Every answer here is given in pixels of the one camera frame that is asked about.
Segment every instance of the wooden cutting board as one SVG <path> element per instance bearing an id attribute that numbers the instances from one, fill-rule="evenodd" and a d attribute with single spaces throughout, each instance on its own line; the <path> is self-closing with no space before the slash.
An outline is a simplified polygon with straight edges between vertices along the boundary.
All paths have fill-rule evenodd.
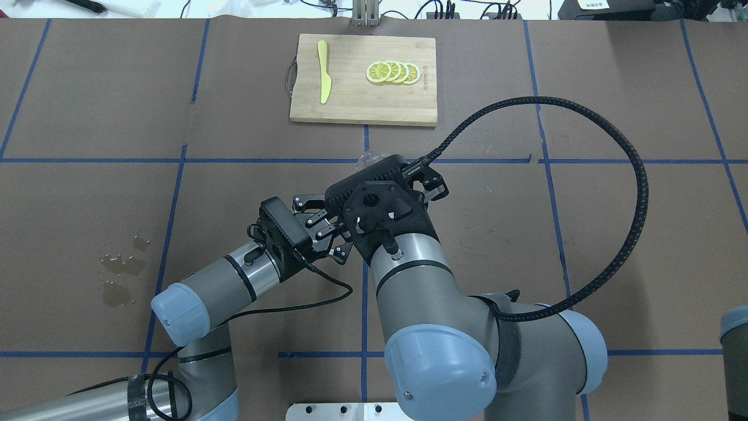
<path id="1" fill-rule="evenodd" d="M 317 41 L 328 43 L 332 89 L 319 102 Z M 413 85 L 374 84 L 366 70 L 374 61 L 410 61 L 421 69 Z M 434 127 L 437 123 L 434 38 L 301 34 L 291 121 Z"/>

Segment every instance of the blue joint cap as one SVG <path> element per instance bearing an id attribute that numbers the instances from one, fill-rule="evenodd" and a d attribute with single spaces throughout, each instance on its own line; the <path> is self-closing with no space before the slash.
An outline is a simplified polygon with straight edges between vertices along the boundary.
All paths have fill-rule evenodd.
<path id="1" fill-rule="evenodd" d="M 477 340 L 439 324 L 395 332 L 384 347 L 402 411 L 416 421 L 459 421 L 496 395 L 494 363 Z"/>
<path id="2" fill-rule="evenodd" d="M 548 304 L 538 303 L 538 306 L 550 307 Z M 559 313 L 571 331 L 576 335 L 579 345 L 582 347 L 584 361 L 587 368 L 587 377 L 582 390 L 577 395 L 590 393 L 597 389 L 603 382 L 603 376 L 607 371 L 607 346 L 605 338 L 600 330 L 585 315 L 571 310 Z"/>
<path id="3" fill-rule="evenodd" d="M 735 307 L 729 310 L 722 316 L 722 333 L 720 334 L 720 341 L 725 333 L 736 327 L 742 326 L 748 323 L 748 306 Z"/>
<path id="4" fill-rule="evenodd" d="M 239 388 L 237 387 L 226 400 L 212 411 L 198 418 L 197 421 L 237 421 L 239 419 Z"/>
<path id="5" fill-rule="evenodd" d="M 176 346 L 185 346 L 210 331 L 208 309 L 187 285 L 169 285 L 150 301 L 150 308 Z"/>

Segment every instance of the white label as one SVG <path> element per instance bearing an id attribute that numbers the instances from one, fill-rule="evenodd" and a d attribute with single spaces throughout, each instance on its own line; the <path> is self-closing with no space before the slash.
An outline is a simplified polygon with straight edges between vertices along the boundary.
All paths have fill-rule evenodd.
<path id="1" fill-rule="evenodd" d="M 607 4 L 607 0 L 577 0 L 579 7 L 582 10 L 600 10 L 608 9 L 610 6 Z"/>

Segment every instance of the braided black cable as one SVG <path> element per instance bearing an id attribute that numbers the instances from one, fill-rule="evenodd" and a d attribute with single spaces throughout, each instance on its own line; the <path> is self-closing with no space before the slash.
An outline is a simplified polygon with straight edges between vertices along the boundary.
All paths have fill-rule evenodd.
<path id="1" fill-rule="evenodd" d="M 580 114 L 588 118 L 593 123 L 597 124 L 602 130 L 605 131 L 614 141 L 623 149 L 628 157 L 631 165 L 634 167 L 634 175 L 637 179 L 637 204 L 634 208 L 634 220 L 631 222 L 626 239 L 621 246 L 621 249 L 616 253 L 616 257 L 597 275 L 590 283 L 585 285 L 579 291 L 573 293 L 548 308 L 540 309 L 534 312 L 524 313 L 505 313 L 496 309 L 495 315 L 504 321 L 533 321 L 541 318 L 550 317 L 557 315 L 564 310 L 571 308 L 574 304 L 579 303 L 581 300 L 592 295 L 593 292 L 597 291 L 605 282 L 607 282 L 618 269 L 624 264 L 631 252 L 634 251 L 634 247 L 637 245 L 642 229 L 644 228 L 644 221 L 647 216 L 647 205 L 649 203 L 649 186 L 647 184 L 647 174 L 644 169 L 644 163 L 642 163 L 639 154 L 637 153 L 634 146 L 623 136 L 620 130 L 618 130 L 608 120 L 600 116 L 598 113 L 593 112 L 584 106 L 569 100 L 564 100 L 555 97 L 518 97 L 509 100 L 499 101 L 489 106 L 483 107 L 479 111 L 473 113 L 470 117 L 466 118 L 460 125 L 455 128 L 449 136 L 439 145 L 436 149 L 429 152 L 424 157 L 419 158 L 412 165 L 428 165 L 433 160 L 438 158 L 442 152 L 452 143 L 454 139 L 462 133 L 463 130 L 468 128 L 475 120 L 488 114 L 489 112 L 496 111 L 498 109 L 506 108 L 508 106 L 527 105 L 527 104 L 542 104 L 560 106 L 566 109 L 570 109 L 577 114 Z"/>

